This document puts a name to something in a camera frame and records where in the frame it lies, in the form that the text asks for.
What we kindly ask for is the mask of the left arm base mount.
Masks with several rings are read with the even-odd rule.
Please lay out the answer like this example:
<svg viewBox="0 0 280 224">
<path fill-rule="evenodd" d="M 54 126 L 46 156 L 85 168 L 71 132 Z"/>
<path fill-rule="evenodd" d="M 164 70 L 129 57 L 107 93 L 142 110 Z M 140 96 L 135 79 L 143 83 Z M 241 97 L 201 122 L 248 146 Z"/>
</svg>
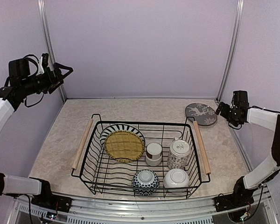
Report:
<svg viewBox="0 0 280 224">
<path fill-rule="evenodd" d="M 60 196 L 49 193 L 41 193 L 39 195 L 33 196 L 31 203 L 39 207 L 43 207 L 50 210 L 55 210 L 57 212 L 69 213 L 72 198 L 66 196 Z"/>
</svg>

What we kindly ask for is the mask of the black white striped plate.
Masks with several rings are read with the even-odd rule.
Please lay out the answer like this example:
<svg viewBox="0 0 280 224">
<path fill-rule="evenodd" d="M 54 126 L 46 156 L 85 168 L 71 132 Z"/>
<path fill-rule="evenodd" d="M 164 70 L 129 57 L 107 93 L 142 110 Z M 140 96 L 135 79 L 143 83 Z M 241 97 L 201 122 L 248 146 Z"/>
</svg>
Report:
<svg viewBox="0 0 280 224">
<path fill-rule="evenodd" d="M 116 123 L 116 124 L 109 125 L 105 129 L 103 129 L 103 131 L 101 132 L 101 134 L 100 134 L 100 144 L 101 144 L 103 149 L 105 149 L 106 138 L 111 133 L 113 133 L 115 131 L 129 131 L 129 132 L 132 132 L 132 133 L 136 134 L 138 137 L 140 137 L 140 139 L 145 143 L 144 135 L 141 133 L 141 131 L 139 129 L 137 129 L 136 127 L 131 126 L 129 124 Z"/>
</svg>

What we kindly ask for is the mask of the yellow woven bamboo tray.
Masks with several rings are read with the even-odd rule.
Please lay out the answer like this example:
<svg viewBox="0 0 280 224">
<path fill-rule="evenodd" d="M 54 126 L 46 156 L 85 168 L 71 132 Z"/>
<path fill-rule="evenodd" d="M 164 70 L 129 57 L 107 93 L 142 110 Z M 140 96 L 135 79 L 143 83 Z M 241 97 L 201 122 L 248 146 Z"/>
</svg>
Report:
<svg viewBox="0 0 280 224">
<path fill-rule="evenodd" d="M 119 130 L 106 137 L 104 148 L 112 159 L 130 163 L 137 161 L 143 155 L 145 142 L 133 132 Z"/>
</svg>

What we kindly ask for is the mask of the grey deer pattern plate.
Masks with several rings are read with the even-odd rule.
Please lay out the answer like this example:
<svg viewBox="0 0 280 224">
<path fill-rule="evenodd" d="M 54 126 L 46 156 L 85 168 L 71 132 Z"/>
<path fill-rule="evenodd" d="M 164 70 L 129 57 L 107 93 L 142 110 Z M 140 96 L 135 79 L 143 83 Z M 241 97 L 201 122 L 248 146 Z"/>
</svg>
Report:
<svg viewBox="0 0 280 224">
<path fill-rule="evenodd" d="M 189 121 L 196 121 L 201 127 L 211 127 L 217 123 L 215 110 L 203 103 L 192 103 L 185 108 L 185 116 Z"/>
</svg>

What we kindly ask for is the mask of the white floral patterned mug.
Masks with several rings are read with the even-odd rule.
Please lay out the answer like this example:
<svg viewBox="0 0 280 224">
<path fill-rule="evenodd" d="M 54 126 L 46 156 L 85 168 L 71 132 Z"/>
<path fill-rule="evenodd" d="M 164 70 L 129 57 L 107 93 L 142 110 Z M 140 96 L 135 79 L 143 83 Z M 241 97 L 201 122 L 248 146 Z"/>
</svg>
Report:
<svg viewBox="0 0 280 224">
<path fill-rule="evenodd" d="M 190 145 L 188 142 L 174 137 L 168 153 L 168 167 L 170 169 L 180 168 L 184 169 L 189 160 Z"/>
</svg>

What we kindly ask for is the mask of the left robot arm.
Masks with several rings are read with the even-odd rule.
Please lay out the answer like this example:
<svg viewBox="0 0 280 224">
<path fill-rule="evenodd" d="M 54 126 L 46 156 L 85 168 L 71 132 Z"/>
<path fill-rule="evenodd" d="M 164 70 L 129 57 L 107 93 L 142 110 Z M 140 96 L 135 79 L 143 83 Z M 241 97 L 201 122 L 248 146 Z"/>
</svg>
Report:
<svg viewBox="0 0 280 224">
<path fill-rule="evenodd" d="M 21 104 L 30 107 L 27 104 L 28 96 L 53 93 L 73 72 L 72 67 L 60 63 L 54 63 L 53 69 L 50 69 L 48 60 L 47 53 L 40 58 L 29 54 L 8 63 L 9 75 L 0 88 L 0 132 Z M 1 195 L 32 195 L 47 208 L 56 203 L 48 181 L 4 173 L 0 173 Z"/>
</svg>

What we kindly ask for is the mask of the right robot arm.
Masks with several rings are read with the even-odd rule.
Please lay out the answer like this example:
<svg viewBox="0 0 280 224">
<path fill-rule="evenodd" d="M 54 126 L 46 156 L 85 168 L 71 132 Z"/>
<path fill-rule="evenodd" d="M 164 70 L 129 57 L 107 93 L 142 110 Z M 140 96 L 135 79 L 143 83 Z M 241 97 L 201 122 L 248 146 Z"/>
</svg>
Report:
<svg viewBox="0 0 280 224">
<path fill-rule="evenodd" d="M 237 208 L 254 202 L 253 194 L 263 184 L 272 180 L 280 172 L 280 112 L 251 106 L 247 91 L 234 91 L 231 104 L 220 102 L 216 115 L 222 116 L 231 128 L 240 129 L 244 124 L 261 128 L 261 134 L 253 134 L 250 145 L 260 151 L 264 146 L 262 161 L 248 174 L 240 177 L 230 194 L 219 194 L 214 198 L 218 211 Z"/>
</svg>

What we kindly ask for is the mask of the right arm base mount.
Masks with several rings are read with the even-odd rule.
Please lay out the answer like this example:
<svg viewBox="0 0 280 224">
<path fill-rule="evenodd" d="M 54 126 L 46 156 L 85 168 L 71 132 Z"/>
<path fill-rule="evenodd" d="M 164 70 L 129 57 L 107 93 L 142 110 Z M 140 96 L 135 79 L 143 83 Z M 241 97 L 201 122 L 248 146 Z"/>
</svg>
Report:
<svg viewBox="0 0 280 224">
<path fill-rule="evenodd" d="M 213 198 L 216 212 L 221 212 L 225 210 L 232 210 L 242 206 L 247 206 L 248 204 L 254 203 L 252 195 L 245 194 L 219 194 Z"/>
</svg>

